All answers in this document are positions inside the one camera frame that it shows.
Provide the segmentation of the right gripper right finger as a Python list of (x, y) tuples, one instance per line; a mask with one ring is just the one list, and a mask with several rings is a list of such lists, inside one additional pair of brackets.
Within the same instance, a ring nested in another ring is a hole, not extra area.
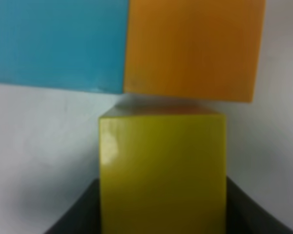
[(259, 206), (227, 178), (226, 233), (293, 234), (293, 230)]

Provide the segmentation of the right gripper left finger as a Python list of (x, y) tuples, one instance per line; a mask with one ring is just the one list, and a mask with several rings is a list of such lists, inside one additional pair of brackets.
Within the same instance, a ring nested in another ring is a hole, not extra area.
[(45, 233), (100, 234), (100, 180), (95, 179), (77, 202)]

